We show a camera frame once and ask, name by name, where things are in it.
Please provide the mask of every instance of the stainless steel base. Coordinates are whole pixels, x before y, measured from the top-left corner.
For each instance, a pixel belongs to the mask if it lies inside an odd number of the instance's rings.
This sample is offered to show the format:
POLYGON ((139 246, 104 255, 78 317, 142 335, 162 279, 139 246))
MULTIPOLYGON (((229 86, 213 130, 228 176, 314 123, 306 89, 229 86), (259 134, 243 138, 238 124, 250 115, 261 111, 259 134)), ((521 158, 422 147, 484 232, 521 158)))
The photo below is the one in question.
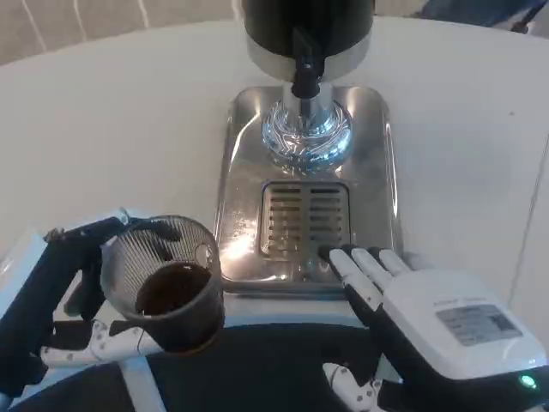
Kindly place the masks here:
POLYGON ((341 296, 316 249, 351 242, 401 251, 389 110, 366 88, 335 88, 353 120, 348 156, 318 168, 280 163, 262 122, 282 88, 249 88, 232 103, 215 238, 229 292, 341 296))

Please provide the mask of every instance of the table surface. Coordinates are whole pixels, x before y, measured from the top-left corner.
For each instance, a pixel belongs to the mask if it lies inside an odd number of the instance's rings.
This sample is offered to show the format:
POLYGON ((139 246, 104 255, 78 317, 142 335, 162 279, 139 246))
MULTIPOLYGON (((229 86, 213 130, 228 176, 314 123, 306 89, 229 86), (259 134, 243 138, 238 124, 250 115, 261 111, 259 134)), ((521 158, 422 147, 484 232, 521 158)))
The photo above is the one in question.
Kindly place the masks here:
MULTIPOLYGON (((389 103, 406 252, 471 270, 505 300, 549 131, 548 51, 514 33, 377 18, 366 60, 336 81, 389 103)), ((229 103, 277 84, 234 21, 3 66, 0 251, 28 225, 74 225, 119 206, 213 228, 229 103)), ((248 305, 235 307, 256 310, 248 305)))

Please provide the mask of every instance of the dark liquid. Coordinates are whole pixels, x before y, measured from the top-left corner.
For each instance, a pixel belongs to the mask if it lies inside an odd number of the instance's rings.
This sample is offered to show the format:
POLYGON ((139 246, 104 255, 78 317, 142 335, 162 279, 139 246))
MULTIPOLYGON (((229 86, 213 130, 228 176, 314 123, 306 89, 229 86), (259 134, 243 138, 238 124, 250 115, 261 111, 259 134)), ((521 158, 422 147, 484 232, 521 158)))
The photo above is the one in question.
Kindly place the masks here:
POLYGON ((156 316, 191 302, 208 284, 211 273, 198 264, 171 264, 153 273, 137 294, 137 313, 156 316))

